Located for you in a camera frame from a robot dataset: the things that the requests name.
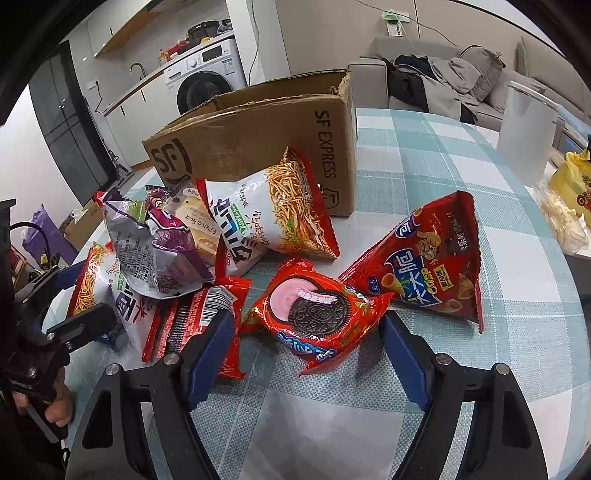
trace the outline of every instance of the purple snack bag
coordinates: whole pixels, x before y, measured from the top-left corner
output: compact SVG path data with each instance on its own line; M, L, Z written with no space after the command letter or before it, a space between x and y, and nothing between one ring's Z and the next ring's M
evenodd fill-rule
M111 189L103 211L121 273L137 293L169 299L213 281L189 229L150 200L129 200Z
M76 259L78 252L70 245L64 234L60 232L56 224L53 223L51 217L45 210L43 204L41 208L33 213L31 223L38 225L43 229L49 241L49 250L51 255L60 253L61 257L70 265ZM31 254L36 262L41 265L41 255L45 253L46 244L41 233L34 228L27 228L24 239L22 240L22 247Z

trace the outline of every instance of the screw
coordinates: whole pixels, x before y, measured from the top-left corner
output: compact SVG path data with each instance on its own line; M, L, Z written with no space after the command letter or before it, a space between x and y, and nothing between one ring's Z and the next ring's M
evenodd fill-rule
M452 363L452 357L450 357L446 353L438 353L437 355L435 355L435 360L439 365L449 365L450 363Z
M166 365L174 365L179 359L180 357L176 353L169 353L164 356L164 363Z
M509 373L511 372L511 368L509 368L505 364L497 364L495 368L496 371L498 371L501 375L509 375Z
M115 375L117 372L119 372L119 365L117 364L110 364L105 368L105 373L109 376Z

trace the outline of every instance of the shipping box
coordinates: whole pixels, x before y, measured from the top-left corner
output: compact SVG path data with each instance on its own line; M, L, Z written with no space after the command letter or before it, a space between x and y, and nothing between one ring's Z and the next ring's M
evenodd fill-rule
M94 200L84 205L83 210L84 214L82 217L77 222L72 220L64 229L66 240L70 242L77 252L82 250L82 247L96 230L96 227L103 221L103 210Z
M202 103L144 148L166 186L193 178L237 181L280 161L287 146L310 158L330 215L355 207L355 110L346 70L307 73Z

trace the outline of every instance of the plaid tablecloth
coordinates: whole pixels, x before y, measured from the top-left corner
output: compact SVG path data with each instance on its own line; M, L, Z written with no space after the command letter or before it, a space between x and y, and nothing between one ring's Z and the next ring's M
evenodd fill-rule
M338 276L419 206L455 190L474 195L482 251L485 332L475 324L397 308L409 329L463 365L508 364L527 399L550 478L563 478L583 452L590 359L579 297L557 242L535 203L477 129L424 113L359 109L356 211L333 219L342 252L319 271ZM144 184L160 184L151 170ZM99 227L92 241L104 243ZM247 275L248 308L282 256L269 254ZM71 290L46 325L64 318ZM139 366L129 351L92 343L75 352L66 381L78 414L107 364ZM218 381L191 416L222 480L387 479L402 461L423 413L406 399L374 333L335 372L298 378L303 363L271 336L243 339L242 381ZM455 478L472 405L465 404L441 478ZM160 478L169 474L154 422L149 442Z

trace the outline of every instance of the white cabinet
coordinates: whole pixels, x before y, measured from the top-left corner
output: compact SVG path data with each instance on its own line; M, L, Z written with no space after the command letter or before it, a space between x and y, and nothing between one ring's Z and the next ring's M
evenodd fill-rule
M88 35L95 57L125 44L159 14L148 12L147 3L148 0L107 0L93 12L88 19Z
M121 153L132 166L148 160L142 140L177 117L176 94L160 75L107 115L107 121Z

